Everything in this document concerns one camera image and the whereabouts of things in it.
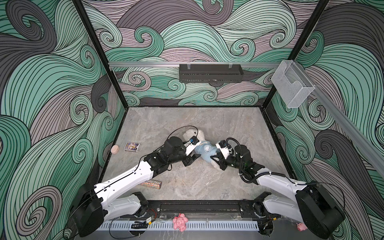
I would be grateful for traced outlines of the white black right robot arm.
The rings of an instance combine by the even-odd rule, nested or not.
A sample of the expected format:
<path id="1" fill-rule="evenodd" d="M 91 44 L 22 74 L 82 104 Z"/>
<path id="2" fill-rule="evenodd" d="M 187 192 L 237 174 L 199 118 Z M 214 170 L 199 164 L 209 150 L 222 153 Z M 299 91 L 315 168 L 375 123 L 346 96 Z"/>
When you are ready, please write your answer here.
<path id="1" fill-rule="evenodd" d="M 242 181 L 256 184 L 279 193 L 263 192 L 254 199 L 252 210 L 258 220 L 260 233 L 268 235 L 272 222 L 287 217 L 298 222 L 299 228 L 310 230 L 321 239 L 328 239 L 346 216 L 343 208 L 321 183 L 294 180 L 285 174 L 273 172 L 253 161 L 251 152 L 244 145 L 229 149 L 217 144 L 210 156 L 221 170 L 227 167 L 239 171 Z"/>

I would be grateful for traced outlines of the white plush teddy bear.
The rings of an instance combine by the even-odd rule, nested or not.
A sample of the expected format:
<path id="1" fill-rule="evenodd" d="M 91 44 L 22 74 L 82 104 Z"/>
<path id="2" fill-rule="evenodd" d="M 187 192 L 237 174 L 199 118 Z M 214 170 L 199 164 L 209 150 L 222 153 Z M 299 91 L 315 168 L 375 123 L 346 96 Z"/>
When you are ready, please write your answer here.
<path id="1" fill-rule="evenodd" d="M 192 136 L 197 136 L 200 142 L 206 141 L 204 132 L 202 130 L 189 129 L 183 134 L 183 138 L 185 141 L 189 141 Z M 220 165 L 217 162 L 216 164 L 210 165 L 218 171 L 221 170 Z"/>

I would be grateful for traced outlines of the light blue fleece hoodie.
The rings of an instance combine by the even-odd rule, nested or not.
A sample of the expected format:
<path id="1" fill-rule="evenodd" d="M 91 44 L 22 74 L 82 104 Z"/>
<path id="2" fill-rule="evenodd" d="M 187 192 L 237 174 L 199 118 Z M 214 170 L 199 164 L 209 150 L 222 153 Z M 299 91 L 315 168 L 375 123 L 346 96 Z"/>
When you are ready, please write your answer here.
<path id="1" fill-rule="evenodd" d="M 195 153 L 201 155 L 200 157 L 209 164 L 216 164 L 216 162 L 211 158 L 216 156 L 219 153 L 219 149 L 212 145 L 208 141 L 200 142 L 198 146 L 194 149 Z"/>

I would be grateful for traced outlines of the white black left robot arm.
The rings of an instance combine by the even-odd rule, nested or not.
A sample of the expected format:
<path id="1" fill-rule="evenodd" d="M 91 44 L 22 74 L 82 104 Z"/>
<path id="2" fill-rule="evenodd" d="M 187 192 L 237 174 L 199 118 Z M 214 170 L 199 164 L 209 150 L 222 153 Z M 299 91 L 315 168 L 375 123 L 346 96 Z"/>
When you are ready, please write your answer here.
<path id="1" fill-rule="evenodd" d="M 188 141 L 178 137 L 170 137 L 155 151 L 140 158 L 139 163 L 130 170 L 95 185 L 83 184 L 70 206 L 70 217 L 80 237 L 86 237 L 95 232 L 104 221 L 123 215 L 141 216 L 148 205 L 145 197 L 136 192 L 126 200 L 118 200 L 122 194 L 133 187 L 167 171 L 169 166 L 182 162 L 190 166 L 199 154 L 193 150 L 201 144 L 197 136 Z"/>

